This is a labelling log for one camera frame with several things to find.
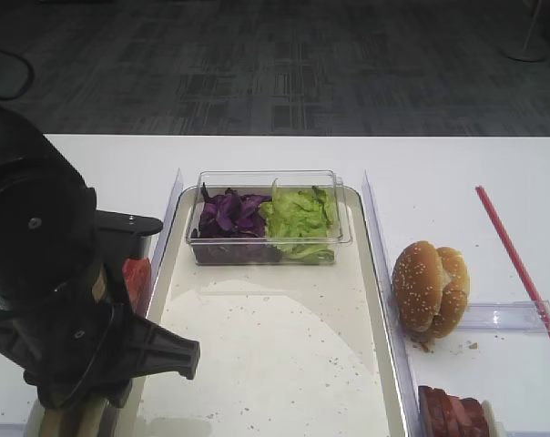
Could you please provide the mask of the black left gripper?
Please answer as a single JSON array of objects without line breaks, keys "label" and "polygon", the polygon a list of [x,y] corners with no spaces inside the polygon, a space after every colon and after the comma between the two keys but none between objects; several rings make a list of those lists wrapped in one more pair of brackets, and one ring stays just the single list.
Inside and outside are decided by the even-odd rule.
[{"label": "black left gripper", "polygon": [[[139,236],[163,229],[158,218],[103,210],[95,224]],[[133,316],[127,259],[138,257],[0,254],[0,354],[23,368],[44,407],[71,408],[96,395],[123,408],[132,378],[171,371],[195,378],[200,343]],[[131,330],[127,369],[121,353]]]}]

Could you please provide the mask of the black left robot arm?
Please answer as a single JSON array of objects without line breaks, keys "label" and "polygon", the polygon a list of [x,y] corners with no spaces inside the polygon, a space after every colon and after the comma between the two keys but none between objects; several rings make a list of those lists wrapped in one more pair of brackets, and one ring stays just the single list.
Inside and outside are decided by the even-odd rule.
[{"label": "black left robot arm", "polygon": [[162,228],[99,210],[53,144],[0,107],[0,354],[47,409],[91,394],[122,407],[135,378],[194,378],[199,344],[138,315],[123,273]]}]

